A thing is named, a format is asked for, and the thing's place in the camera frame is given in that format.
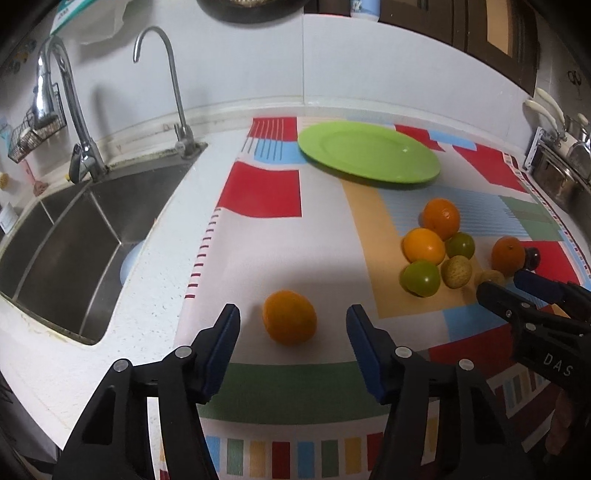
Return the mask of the dark purple plum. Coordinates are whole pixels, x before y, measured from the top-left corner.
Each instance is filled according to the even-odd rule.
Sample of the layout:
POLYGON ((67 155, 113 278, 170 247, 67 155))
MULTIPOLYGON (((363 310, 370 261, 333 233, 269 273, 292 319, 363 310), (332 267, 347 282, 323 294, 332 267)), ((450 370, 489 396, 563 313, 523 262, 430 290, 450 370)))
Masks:
POLYGON ((535 271, 541 264, 541 252, 537 247, 527 247, 525 251, 524 269, 535 271))

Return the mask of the yellow speckled fruit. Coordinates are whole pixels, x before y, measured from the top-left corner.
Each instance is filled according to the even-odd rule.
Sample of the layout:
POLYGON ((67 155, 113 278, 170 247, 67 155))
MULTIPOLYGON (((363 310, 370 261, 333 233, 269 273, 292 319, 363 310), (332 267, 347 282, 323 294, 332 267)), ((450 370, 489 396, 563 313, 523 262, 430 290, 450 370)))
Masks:
POLYGON ((459 289, 472 278, 473 268, 470 260, 462 255, 447 259, 441 267, 444 283, 451 289, 459 289))

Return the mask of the green fruit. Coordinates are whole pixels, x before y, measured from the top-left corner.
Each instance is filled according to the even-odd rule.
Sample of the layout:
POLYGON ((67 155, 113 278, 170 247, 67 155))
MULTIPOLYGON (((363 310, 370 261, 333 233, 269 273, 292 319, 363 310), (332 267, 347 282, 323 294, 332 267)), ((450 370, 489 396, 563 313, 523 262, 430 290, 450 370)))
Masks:
POLYGON ((449 258, 463 256, 471 259, 476 246, 473 237, 464 232, 457 232, 446 241, 446 252, 449 258))
POLYGON ((431 297, 441 286, 438 266, 426 260, 413 262, 401 273, 400 283, 401 287, 414 295, 431 297))

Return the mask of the large orange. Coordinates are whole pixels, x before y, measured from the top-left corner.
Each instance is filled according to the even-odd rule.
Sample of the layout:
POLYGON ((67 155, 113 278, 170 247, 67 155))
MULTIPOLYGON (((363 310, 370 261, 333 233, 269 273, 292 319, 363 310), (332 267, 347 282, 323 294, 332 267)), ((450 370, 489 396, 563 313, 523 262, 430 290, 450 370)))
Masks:
POLYGON ((459 232, 461 216, 454 203, 445 198, 430 200, 422 212, 422 225, 447 241, 459 232))
POLYGON ((446 247, 440 236, 427 228, 415 228, 402 240, 402 251, 411 263, 428 261, 440 265, 446 257, 446 247))

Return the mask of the small orange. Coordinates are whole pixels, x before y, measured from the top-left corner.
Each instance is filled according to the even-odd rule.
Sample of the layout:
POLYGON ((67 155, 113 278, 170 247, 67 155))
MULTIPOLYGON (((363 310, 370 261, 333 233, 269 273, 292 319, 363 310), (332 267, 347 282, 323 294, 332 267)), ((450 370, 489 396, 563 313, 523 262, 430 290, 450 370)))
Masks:
POLYGON ((318 317, 314 306, 303 295, 280 290, 263 302, 263 326, 273 341, 294 347, 315 336, 318 317))

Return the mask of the small brownish fruit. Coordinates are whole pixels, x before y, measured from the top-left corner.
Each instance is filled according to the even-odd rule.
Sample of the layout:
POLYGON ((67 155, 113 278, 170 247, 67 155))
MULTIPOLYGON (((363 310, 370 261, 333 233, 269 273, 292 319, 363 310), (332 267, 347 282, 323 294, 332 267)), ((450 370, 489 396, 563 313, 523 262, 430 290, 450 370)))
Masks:
POLYGON ((477 284, 480 285, 485 282, 492 282, 499 286, 504 286, 506 284, 506 279, 498 270, 483 270, 479 274, 477 284))

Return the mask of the blue bowl in sink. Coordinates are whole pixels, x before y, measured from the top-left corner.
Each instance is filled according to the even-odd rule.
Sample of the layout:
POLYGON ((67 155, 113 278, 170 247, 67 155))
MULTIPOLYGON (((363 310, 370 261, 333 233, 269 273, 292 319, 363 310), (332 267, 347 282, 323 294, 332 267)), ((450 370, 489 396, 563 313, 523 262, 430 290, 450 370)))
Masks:
POLYGON ((131 272, 131 269, 133 268, 134 264, 136 263, 139 253, 141 252, 143 244, 144 244, 143 241, 138 242, 129 251, 129 253, 125 256, 125 258, 121 264, 120 270, 119 270, 119 280, 120 280, 121 285, 125 284, 128 276, 131 272))

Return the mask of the stainless steel sink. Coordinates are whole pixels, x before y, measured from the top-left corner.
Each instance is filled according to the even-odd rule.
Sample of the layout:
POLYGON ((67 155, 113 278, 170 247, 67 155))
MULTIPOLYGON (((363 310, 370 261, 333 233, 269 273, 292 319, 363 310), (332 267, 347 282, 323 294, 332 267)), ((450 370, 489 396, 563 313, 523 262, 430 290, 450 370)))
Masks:
POLYGON ((124 260, 193 162, 177 155, 112 169, 37 201, 1 253, 1 297, 80 343, 104 336, 124 260))

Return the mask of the green plate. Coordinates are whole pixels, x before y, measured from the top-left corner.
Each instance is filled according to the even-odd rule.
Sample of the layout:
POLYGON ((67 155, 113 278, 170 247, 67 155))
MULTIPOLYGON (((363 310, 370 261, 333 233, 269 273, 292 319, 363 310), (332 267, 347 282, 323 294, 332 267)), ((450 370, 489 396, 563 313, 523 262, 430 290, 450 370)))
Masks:
POLYGON ((297 137, 301 152, 322 166, 348 175, 396 184, 420 184, 441 172, 437 155, 392 128, 355 121, 308 126, 297 137))

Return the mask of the colourful patterned table mat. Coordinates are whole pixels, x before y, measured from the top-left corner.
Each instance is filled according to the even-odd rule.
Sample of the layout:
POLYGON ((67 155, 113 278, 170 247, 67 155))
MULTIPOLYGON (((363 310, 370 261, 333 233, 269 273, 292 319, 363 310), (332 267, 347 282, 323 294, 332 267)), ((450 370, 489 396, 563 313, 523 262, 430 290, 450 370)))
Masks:
POLYGON ((399 282, 401 241, 434 198, 454 203, 476 243, 475 272, 495 242, 516 237, 541 252, 540 273, 590 282, 576 239, 512 156, 419 128, 410 137, 441 163, 439 178, 390 189, 324 171, 304 159, 297 136, 308 119, 256 118, 197 226, 175 341, 189 343, 224 305, 242 328, 219 392, 199 413, 222 479, 363 479, 377 461, 388 410, 363 384, 346 334, 346 311, 365 308, 398 344, 429 359, 472 360, 488 380, 522 445, 547 433, 556 387, 510 357, 507 323, 481 308, 475 287, 441 287, 428 298, 399 282), (303 295, 318 328, 304 344, 276 343, 263 302, 276 291, 303 295))

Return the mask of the dark wooden cabinet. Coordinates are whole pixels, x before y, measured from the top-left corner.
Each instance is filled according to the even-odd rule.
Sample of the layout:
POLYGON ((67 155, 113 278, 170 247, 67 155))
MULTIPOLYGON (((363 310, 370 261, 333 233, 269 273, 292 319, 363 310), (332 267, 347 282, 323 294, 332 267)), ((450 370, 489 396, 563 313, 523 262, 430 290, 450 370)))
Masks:
MULTIPOLYGON (((308 1, 307 14, 351 16, 350 1, 308 1)), ((536 16, 526 1, 381 1, 378 22, 446 43, 532 95, 539 64, 536 16)))

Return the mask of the thin gooseneck faucet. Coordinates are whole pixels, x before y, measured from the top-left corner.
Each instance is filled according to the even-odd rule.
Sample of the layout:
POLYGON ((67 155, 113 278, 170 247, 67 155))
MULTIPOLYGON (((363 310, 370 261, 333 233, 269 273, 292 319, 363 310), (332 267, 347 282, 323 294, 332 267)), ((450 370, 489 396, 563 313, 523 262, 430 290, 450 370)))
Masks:
POLYGON ((183 101, 179 88, 175 56, 170 39, 168 35, 164 32, 164 30, 155 25, 144 28, 137 35, 134 41, 132 50, 132 61, 134 64, 139 62, 143 40, 145 36, 150 32, 156 34, 160 38, 166 52, 170 81, 178 116, 178 122, 174 125, 174 132, 176 135, 176 143, 174 149, 182 159, 195 159, 202 152, 202 147, 195 141, 193 131, 186 119, 186 114, 184 111, 183 101))

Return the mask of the blue soap bottle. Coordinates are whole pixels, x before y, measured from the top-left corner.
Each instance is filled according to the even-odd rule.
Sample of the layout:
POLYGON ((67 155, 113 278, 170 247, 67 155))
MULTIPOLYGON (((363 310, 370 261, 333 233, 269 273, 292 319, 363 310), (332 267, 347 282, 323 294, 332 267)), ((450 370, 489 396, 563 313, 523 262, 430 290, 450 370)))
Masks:
POLYGON ((381 14, 381 0, 352 0, 351 16, 353 18, 378 21, 381 14))

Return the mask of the hanging colander pan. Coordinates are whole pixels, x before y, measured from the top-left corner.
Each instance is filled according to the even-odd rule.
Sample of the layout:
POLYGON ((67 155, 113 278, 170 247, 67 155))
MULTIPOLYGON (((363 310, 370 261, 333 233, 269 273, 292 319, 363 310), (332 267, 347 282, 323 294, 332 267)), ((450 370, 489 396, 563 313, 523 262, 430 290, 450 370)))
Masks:
POLYGON ((280 20, 304 8, 304 0, 197 0, 212 18, 235 24, 259 24, 280 20))

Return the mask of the tissue package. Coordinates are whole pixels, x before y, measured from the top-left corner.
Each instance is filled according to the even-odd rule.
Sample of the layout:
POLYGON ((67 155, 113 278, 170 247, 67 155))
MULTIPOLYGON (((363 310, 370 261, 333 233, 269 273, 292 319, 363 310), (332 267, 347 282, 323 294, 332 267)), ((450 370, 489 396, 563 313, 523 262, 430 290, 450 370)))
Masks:
POLYGON ((129 0, 63 0, 58 3, 51 35, 89 45, 112 38, 122 28, 129 0))

